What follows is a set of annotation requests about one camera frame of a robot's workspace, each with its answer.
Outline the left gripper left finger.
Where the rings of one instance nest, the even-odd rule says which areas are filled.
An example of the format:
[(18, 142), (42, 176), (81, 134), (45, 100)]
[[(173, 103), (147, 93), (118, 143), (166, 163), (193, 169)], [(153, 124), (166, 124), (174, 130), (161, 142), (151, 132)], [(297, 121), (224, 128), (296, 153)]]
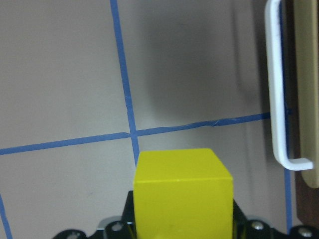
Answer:
[(134, 212), (133, 191), (127, 194), (126, 202), (121, 216), (121, 221), (125, 224), (130, 239), (136, 238), (136, 223)]

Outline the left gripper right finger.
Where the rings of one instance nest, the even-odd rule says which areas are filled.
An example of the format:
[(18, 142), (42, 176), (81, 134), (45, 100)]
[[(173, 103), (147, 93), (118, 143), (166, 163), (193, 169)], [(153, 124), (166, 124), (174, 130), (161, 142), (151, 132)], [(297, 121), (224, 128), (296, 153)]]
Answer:
[(232, 220), (232, 238), (247, 239), (247, 222), (248, 219), (244, 215), (235, 200), (233, 200), (233, 220)]

